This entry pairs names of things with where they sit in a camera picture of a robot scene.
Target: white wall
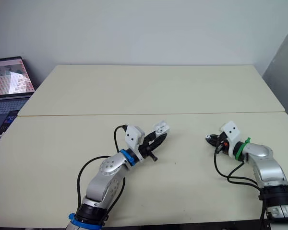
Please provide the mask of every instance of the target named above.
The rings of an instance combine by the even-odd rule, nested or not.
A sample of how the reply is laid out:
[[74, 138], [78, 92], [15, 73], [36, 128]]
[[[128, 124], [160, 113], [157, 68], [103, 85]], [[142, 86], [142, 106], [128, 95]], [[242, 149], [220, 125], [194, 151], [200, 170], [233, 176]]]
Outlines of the white wall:
[[39, 82], [57, 64], [254, 64], [288, 33], [288, 0], [0, 0], [0, 58]]
[[288, 35], [263, 78], [288, 114]]

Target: robotic arm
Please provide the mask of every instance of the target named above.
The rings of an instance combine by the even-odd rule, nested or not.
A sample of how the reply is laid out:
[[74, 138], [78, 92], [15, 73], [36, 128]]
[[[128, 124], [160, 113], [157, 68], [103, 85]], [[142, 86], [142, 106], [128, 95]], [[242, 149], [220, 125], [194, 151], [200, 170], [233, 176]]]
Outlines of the robotic arm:
[[138, 162], [142, 162], [148, 156], [154, 161], [157, 160], [152, 151], [165, 140], [169, 126], [161, 121], [154, 125], [154, 128], [154, 132], [145, 136], [137, 126], [123, 126], [126, 132], [125, 141], [129, 148], [120, 150], [101, 163], [99, 172], [88, 185], [86, 195], [76, 214], [70, 214], [71, 221], [66, 230], [102, 228], [113, 207], [112, 201], [121, 180]]
[[221, 127], [220, 135], [207, 135], [209, 144], [216, 147], [216, 153], [223, 151], [238, 161], [249, 163], [254, 172], [259, 199], [265, 204], [268, 219], [272, 222], [288, 222], [288, 181], [273, 158], [273, 151], [264, 145], [240, 141], [240, 131], [236, 124], [229, 121]]

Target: white table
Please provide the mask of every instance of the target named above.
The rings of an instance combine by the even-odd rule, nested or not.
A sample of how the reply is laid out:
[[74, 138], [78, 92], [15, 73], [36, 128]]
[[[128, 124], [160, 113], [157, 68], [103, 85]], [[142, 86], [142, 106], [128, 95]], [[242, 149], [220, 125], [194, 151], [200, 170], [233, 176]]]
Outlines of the white table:
[[[159, 160], [147, 159], [127, 177], [106, 226], [258, 219], [258, 192], [220, 177], [204, 139], [229, 120], [243, 139], [271, 147], [288, 179], [284, 112], [18, 117], [0, 140], [0, 227], [65, 228], [76, 210], [78, 171], [93, 157], [115, 153], [114, 127], [129, 123], [148, 133], [161, 119], [171, 132], [154, 152]], [[118, 143], [126, 147], [123, 132]], [[99, 164], [84, 171], [82, 195]], [[220, 154], [218, 164], [228, 173], [239, 163]], [[237, 174], [252, 177], [252, 170], [246, 165]]]
[[253, 66], [57, 66], [19, 115], [282, 111]]

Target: laptop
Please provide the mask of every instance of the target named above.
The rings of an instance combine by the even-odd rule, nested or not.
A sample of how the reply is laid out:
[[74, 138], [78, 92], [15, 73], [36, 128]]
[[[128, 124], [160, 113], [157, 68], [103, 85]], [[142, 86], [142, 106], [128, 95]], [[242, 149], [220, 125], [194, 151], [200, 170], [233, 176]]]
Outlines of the laptop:
[[0, 59], [0, 135], [7, 129], [9, 113], [15, 115], [34, 92], [21, 57]]

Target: blue ring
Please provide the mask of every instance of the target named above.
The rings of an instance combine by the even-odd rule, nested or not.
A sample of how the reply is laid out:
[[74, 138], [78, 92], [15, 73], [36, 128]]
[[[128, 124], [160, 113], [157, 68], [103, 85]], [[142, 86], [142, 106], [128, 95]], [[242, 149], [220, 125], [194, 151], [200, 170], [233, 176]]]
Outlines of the blue ring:
[[71, 223], [75, 226], [78, 226], [80, 228], [84, 228], [84, 229], [89, 229], [89, 230], [100, 230], [102, 228], [101, 225], [94, 225], [94, 224], [85, 224], [85, 223], [81, 223], [78, 222], [74, 219], [75, 214], [71, 213], [68, 216], [68, 219], [71, 219]]
[[134, 166], [135, 165], [135, 162], [134, 162], [134, 158], [132, 156], [130, 156], [126, 150], [122, 149], [120, 150], [120, 152], [127, 158], [127, 160], [129, 161], [129, 163]]

